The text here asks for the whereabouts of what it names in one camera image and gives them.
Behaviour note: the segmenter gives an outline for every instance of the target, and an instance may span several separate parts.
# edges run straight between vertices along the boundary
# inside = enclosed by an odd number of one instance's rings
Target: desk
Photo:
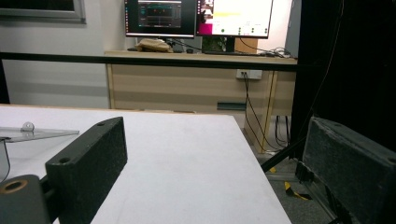
[[[0,105],[1,127],[84,133],[118,116],[129,159],[92,223],[290,223],[232,116]],[[76,138],[7,143],[8,178],[43,177]]]
[[[204,62],[297,64],[295,59],[248,56],[205,55],[187,53],[106,51],[106,56],[136,59],[198,60]],[[108,64],[111,108],[194,111],[198,113],[244,114],[241,110],[224,110],[219,103],[244,104],[247,91],[244,79],[236,78],[236,69],[210,67],[167,67]],[[259,152],[264,152],[271,116],[291,116],[295,72],[262,71],[261,79],[250,79],[245,122],[249,138]]]

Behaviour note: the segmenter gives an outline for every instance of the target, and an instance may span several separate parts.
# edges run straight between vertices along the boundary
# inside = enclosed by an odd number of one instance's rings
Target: black cable
[[[300,131],[299,131],[299,133],[298,133],[297,136],[301,136],[301,133],[303,132],[303,129],[304,129],[305,124],[308,122],[309,118],[311,117],[311,116],[310,116],[311,111],[313,112],[313,110],[314,110],[314,105],[315,105],[315,103],[316,103],[316,101],[317,101],[317,99],[318,99],[319,93],[320,93],[320,91],[321,91],[321,89],[322,89],[322,87],[323,87],[323,84],[324,84],[324,82],[325,82],[325,80],[326,80],[327,75],[329,75],[330,66],[331,66],[331,64],[332,64],[332,57],[333,57],[333,55],[334,55],[335,46],[336,46],[336,44],[337,44],[338,35],[339,35],[339,32],[340,32],[341,21],[342,21],[343,15],[344,15],[344,0],[341,0],[341,5],[340,5],[340,17],[338,18],[339,22],[338,22],[337,27],[336,27],[336,33],[335,33],[335,37],[334,37],[334,44],[333,44],[333,46],[332,46],[332,53],[331,53],[331,56],[330,56],[330,59],[329,59],[329,63],[327,64],[326,73],[325,73],[323,79],[322,79],[321,82],[320,82],[320,85],[319,85],[318,90],[317,90],[317,92],[316,92],[316,94],[315,94],[314,100],[312,101],[312,104],[311,104],[311,106],[309,107],[309,111],[308,111],[308,113],[307,113],[307,115],[306,115],[306,118],[305,118],[305,120],[304,120],[304,122],[303,122],[303,125],[302,125],[302,127],[301,127],[301,129],[300,129]]]
[[[290,144],[290,124],[289,124],[289,118],[288,116],[285,116],[285,121],[286,121],[286,139],[288,141],[288,145]]]
[[[267,138],[265,137],[265,131],[262,129],[262,125],[261,125],[261,123],[260,123],[260,121],[259,121],[259,118],[257,117],[256,112],[254,111],[253,104],[251,103],[250,97],[249,97],[249,95],[248,95],[248,77],[247,77],[246,74],[244,74],[244,80],[245,80],[245,88],[246,88],[246,92],[247,92],[247,93],[246,93],[246,101],[245,101],[245,104],[246,104],[247,106],[248,106],[248,104],[249,104],[249,106],[250,106],[250,108],[251,108],[251,111],[253,112],[253,115],[254,115],[254,117],[255,117],[257,123],[259,124],[259,128],[260,128],[260,130],[261,130],[261,132],[262,132],[262,138],[265,140],[265,142],[268,144],[268,146],[272,147],[272,148],[275,149],[276,151],[282,150],[281,148],[276,148],[276,147],[272,146],[272,145],[268,142]],[[245,110],[245,119],[246,119],[246,121],[247,121],[247,125],[249,126],[249,128],[250,128],[250,130],[253,132],[253,134],[254,134],[254,136],[255,136],[257,142],[259,143],[260,148],[261,148],[263,151],[268,151],[268,150],[265,150],[265,149],[264,149],[263,145],[262,145],[261,142],[259,141],[258,136],[255,134],[253,128],[251,127],[250,122],[248,121],[248,111],[247,111],[247,110]]]
[[[280,130],[278,129],[278,127],[279,127],[279,116],[276,116],[276,120],[275,120],[275,140],[276,140],[276,143],[280,147],[284,147],[282,144],[286,143],[286,141],[281,139],[280,137],[278,137],[278,134],[280,134]]]
[[[194,47],[192,45],[185,44],[185,43],[181,42],[180,40],[177,40],[177,39],[172,39],[172,40],[175,41],[177,44],[179,44],[182,47],[184,46],[184,47],[188,47],[188,48],[197,49],[197,50],[202,51],[202,49],[196,48],[196,47]]]
[[[239,40],[245,45],[245,46],[247,46],[247,47],[249,47],[249,48],[251,48],[251,49],[257,49],[257,48],[253,48],[253,47],[251,47],[250,45],[248,45],[247,43],[245,43],[245,41],[242,39],[242,38],[239,38]],[[278,56],[278,57],[280,57],[280,58],[285,58],[285,55],[289,55],[289,56],[291,56],[291,53],[288,51],[288,50],[286,50],[285,48],[281,48],[281,47],[278,47],[278,48],[274,48],[274,49],[257,49],[257,50],[261,50],[261,51],[263,51],[263,52],[268,52],[268,53],[273,53],[273,54],[275,54],[276,56]]]

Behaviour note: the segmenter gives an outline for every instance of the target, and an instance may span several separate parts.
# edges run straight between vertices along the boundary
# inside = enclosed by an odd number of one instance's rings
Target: electrical socket
[[[236,69],[236,78],[262,79],[262,70]]]

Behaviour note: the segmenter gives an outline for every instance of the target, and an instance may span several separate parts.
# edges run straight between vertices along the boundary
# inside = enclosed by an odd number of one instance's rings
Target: computer monitor
[[[128,37],[195,37],[196,0],[124,0]]]
[[[80,0],[0,0],[0,20],[86,23]]]
[[[198,36],[227,37],[234,51],[236,37],[267,39],[273,0],[197,0]]]

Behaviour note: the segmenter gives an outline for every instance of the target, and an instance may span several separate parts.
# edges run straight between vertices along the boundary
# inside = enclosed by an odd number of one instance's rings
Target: white tabletop
[[[84,133],[119,116],[128,162],[92,223],[290,223],[232,116],[1,105],[0,127]],[[77,137],[7,143],[8,178],[43,177]]]

